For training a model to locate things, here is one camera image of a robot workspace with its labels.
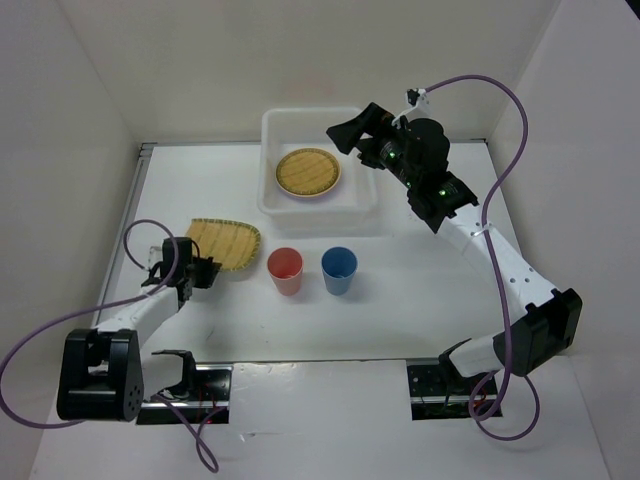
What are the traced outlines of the fan-shaped bamboo tray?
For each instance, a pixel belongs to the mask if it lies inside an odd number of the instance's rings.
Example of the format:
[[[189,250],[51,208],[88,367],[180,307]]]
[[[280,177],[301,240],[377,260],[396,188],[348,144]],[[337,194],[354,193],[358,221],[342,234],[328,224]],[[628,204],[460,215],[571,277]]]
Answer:
[[[261,246],[256,227],[234,220],[192,219],[186,236],[198,245],[201,257],[212,257],[225,272],[248,268]]]

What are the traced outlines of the purple plastic plate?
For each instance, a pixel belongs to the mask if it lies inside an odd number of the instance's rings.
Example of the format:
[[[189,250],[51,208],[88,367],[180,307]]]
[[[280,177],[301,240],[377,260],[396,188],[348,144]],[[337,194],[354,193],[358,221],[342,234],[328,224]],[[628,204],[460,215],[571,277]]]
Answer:
[[[342,192],[341,186],[334,186],[331,189],[320,192],[314,195],[297,195],[291,192],[282,190],[281,193],[289,199],[297,202],[313,203],[313,202],[325,202],[332,201],[334,198],[339,197]]]

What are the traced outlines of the blue plastic cup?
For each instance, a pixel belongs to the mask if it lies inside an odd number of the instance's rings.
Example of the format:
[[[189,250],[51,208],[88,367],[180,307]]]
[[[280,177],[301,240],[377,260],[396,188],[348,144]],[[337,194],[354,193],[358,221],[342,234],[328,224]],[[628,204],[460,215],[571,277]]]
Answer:
[[[325,251],[321,258],[321,269],[327,291],[334,296],[345,294],[357,268],[358,260],[352,250],[336,246]]]

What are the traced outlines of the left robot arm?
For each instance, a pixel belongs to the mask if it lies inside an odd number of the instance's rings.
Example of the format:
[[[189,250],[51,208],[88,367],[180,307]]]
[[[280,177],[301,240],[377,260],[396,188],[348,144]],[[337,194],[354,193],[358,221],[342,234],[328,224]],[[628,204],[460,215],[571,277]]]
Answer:
[[[141,346],[175,316],[195,289],[209,289],[222,269],[189,237],[165,239],[162,258],[141,284],[140,299],[93,329],[65,339],[56,413],[67,421],[134,420],[145,386]]]

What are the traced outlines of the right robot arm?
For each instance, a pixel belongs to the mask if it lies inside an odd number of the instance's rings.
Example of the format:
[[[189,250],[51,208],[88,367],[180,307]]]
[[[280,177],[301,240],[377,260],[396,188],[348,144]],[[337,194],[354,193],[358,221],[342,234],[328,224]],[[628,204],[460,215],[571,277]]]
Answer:
[[[406,187],[413,212],[486,280],[504,288],[507,327],[441,354],[443,389],[462,392],[473,376],[503,368],[524,377],[573,343],[582,299],[572,289],[558,290],[482,219],[476,195],[449,170],[450,142],[438,122],[396,118],[371,103],[327,135],[339,152],[356,150],[363,165],[393,174]]]

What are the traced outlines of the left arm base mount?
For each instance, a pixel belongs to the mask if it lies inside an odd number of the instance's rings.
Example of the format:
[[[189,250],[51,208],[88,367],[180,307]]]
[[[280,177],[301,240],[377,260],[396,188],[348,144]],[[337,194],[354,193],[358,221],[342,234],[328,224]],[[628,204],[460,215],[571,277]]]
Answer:
[[[192,382],[166,387],[158,394],[170,401],[193,426],[201,423],[227,424],[233,366],[198,363]],[[162,402],[145,401],[136,419],[137,425],[173,425],[179,419]]]

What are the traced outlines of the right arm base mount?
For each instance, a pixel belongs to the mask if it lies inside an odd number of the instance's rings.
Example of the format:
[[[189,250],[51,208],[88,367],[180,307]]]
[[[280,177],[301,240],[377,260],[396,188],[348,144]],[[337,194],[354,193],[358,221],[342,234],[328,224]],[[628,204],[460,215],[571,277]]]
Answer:
[[[472,390],[484,373],[470,378],[449,378],[435,358],[406,361],[413,421],[467,419]]]

